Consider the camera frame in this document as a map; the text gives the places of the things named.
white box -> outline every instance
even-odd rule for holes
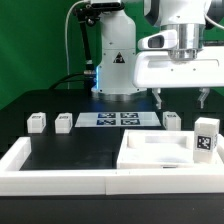
[[[45,113],[33,113],[27,120],[28,133],[42,133],[46,126]]]
[[[199,118],[194,128],[194,161],[212,163],[217,151],[219,133],[218,119]]]
[[[194,163],[193,149],[193,131],[125,130],[117,168],[199,168],[210,165]],[[214,155],[212,165],[223,165],[220,155],[217,152]]]
[[[55,120],[55,132],[57,134],[68,134],[72,128],[72,114],[61,113]]]
[[[164,112],[163,113],[163,126],[169,131],[180,131],[181,130],[181,119],[175,112]]]

white platform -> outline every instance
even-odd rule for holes
[[[177,169],[19,171],[31,153],[19,138],[0,160],[0,196],[224,192],[223,165]],[[218,136],[224,159],[224,138]]]

white block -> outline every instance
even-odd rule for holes
[[[28,133],[42,133],[46,126],[45,113],[33,113],[27,120]]]
[[[57,134],[68,134],[72,128],[72,114],[59,114],[55,120],[55,132]]]
[[[212,163],[217,151],[218,119],[199,118],[194,128],[194,162]]]
[[[180,131],[181,130],[181,119],[175,112],[164,112],[163,113],[163,126],[169,131]]]

blue light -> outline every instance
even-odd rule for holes
[[[99,80],[99,66],[96,67],[96,89],[98,89],[98,80]]]

white container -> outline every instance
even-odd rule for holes
[[[193,160],[194,132],[126,130],[117,159],[118,169],[204,167]],[[222,165],[214,153],[213,165]]]

